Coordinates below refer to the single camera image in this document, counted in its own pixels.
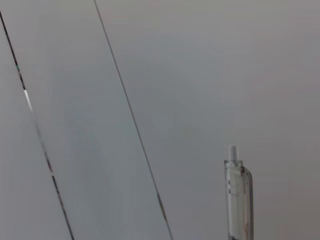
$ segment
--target gray background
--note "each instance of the gray background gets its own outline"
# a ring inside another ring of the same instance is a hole
[[[71,240],[1,23],[0,239]]]
[[[253,174],[256,239],[316,239],[320,2],[97,4],[174,239],[227,238],[228,144]],[[94,2],[0,8],[75,239],[168,239]]]
[[[318,238],[320,2],[97,3],[174,239],[227,238],[228,144],[255,238]]]

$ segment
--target pen tip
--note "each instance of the pen tip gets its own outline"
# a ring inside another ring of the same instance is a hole
[[[238,155],[238,148],[236,145],[230,145],[229,146],[229,160],[236,162],[238,161],[239,155]]]

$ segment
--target clear plastic pen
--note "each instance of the clear plastic pen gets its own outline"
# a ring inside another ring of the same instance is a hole
[[[238,149],[231,145],[224,161],[228,240],[254,239],[253,179],[239,160]]]

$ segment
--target pen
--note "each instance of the pen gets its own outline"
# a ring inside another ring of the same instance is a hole
[[[229,147],[224,161],[228,240],[254,239],[253,179],[239,160],[237,146]]]

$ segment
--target white surface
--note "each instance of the white surface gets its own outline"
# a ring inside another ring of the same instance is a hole
[[[94,2],[0,8],[75,240],[168,240]]]
[[[0,239],[71,239],[2,23]]]
[[[97,3],[174,240],[227,239],[228,144],[255,238],[318,239],[320,1]]]

